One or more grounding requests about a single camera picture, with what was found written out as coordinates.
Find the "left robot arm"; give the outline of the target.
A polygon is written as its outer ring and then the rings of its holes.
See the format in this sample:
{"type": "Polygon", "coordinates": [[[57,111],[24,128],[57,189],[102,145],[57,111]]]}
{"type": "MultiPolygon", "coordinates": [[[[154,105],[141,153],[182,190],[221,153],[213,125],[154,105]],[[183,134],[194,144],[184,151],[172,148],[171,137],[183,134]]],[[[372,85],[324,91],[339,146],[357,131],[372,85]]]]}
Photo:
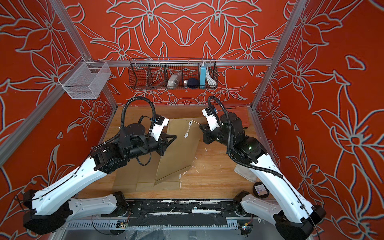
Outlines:
{"type": "Polygon", "coordinates": [[[132,210],[122,192],[91,199],[75,199],[75,194],[99,179],[113,173],[141,156],[152,156],[156,152],[163,156],[175,135],[164,133],[163,128],[169,119],[158,115],[154,104],[145,97],[133,97],[124,105],[121,126],[118,133],[103,144],[95,146],[82,164],[57,180],[52,185],[23,194],[22,205],[28,208],[23,216],[23,226],[27,230],[45,235],[56,231],[74,219],[101,215],[103,217],[123,217],[132,210]],[[150,127],[146,129],[140,122],[125,125],[129,105],[135,101],[145,101],[152,109],[150,127]]]}

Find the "red plastic tool case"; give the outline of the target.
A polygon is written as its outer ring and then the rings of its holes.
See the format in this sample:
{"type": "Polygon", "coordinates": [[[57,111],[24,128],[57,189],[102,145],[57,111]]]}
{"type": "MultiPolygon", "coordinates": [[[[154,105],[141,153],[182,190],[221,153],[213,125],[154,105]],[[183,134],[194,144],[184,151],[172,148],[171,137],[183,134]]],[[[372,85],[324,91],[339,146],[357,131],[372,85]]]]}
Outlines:
{"type": "Polygon", "coordinates": [[[236,110],[237,116],[242,120],[243,128],[247,129],[250,126],[248,107],[236,106],[236,110]]]}

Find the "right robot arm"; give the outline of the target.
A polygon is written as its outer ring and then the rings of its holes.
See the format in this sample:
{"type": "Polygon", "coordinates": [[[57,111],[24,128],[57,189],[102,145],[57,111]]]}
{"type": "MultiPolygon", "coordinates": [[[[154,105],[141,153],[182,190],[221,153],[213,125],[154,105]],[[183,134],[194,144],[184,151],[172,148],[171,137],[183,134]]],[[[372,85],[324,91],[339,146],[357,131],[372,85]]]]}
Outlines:
{"type": "Polygon", "coordinates": [[[251,170],[276,201],[271,203],[242,191],[234,198],[240,209],[274,225],[285,240],[306,240],[316,232],[326,211],[293,187],[259,140],[245,134],[241,119],[214,96],[208,98],[208,107],[202,113],[207,119],[207,124],[200,125],[204,143],[225,145],[229,158],[251,170]]]}

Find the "dark blue round object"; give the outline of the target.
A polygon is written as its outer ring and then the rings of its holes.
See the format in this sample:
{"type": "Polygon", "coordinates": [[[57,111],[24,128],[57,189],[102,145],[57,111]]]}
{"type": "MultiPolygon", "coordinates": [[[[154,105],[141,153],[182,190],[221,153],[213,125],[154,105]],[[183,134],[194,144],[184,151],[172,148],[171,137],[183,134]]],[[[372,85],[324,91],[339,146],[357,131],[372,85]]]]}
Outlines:
{"type": "Polygon", "coordinates": [[[195,78],[190,78],[187,80],[187,87],[190,89],[199,89],[200,88],[200,81],[195,78]]]}

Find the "kraft file bag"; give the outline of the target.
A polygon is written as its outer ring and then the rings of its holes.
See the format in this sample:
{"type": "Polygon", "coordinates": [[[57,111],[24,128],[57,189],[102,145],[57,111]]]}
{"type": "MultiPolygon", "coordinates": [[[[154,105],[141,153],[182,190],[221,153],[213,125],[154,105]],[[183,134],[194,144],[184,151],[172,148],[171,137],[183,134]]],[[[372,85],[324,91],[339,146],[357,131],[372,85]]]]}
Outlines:
{"type": "Polygon", "coordinates": [[[129,162],[126,166],[118,169],[113,185],[113,191],[121,191],[125,194],[136,192],[140,174],[140,165],[129,162]]]}
{"type": "Polygon", "coordinates": [[[171,191],[180,189],[180,179],[177,176],[157,182],[156,176],[160,160],[161,157],[159,155],[154,155],[147,166],[139,166],[140,171],[136,185],[137,192],[171,191]]]}
{"type": "Polygon", "coordinates": [[[157,172],[157,182],[167,180],[189,170],[195,160],[196,151],[203,133],[200,125],[207,121],[204,117],[171,119],[167,134],[176,135],[177,139],[167,148],[161,157],[157,172]]]}

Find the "white mesh basket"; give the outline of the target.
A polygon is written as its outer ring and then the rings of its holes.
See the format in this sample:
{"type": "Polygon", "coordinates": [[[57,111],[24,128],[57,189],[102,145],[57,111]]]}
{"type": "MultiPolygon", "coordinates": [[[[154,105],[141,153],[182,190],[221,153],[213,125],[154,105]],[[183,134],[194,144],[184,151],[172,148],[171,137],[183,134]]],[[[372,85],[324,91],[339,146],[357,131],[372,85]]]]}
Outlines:
{"type": "Polygon", "coordinates": [[[96,100],[110,76],[107,62],[80,62],[60,81],[60,85],[71,99],[96,100]]]}

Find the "white grey work glove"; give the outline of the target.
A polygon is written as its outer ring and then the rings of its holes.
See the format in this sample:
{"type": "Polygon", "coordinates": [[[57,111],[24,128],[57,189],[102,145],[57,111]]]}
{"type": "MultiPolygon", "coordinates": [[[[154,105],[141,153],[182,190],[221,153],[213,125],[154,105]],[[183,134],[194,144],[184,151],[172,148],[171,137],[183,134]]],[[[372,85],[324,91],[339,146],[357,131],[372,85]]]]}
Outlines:
{"type": "Polygon", "coordinates": [[[234,172],[252,183],[255,183],[258,180],[256,174],[244,166],[237,164],[234,168],[234,172]]]}

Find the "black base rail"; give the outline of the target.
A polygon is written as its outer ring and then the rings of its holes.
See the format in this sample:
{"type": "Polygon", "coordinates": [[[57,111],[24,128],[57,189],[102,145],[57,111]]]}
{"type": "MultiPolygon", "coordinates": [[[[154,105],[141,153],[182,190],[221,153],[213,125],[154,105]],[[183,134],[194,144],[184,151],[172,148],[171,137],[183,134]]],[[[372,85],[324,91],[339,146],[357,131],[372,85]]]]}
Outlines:
{"type": "Polygon", "coordinates": [[[129,227],[230,227],[253,222],[232,199],[129,199],[121,217],[129,227]]]}

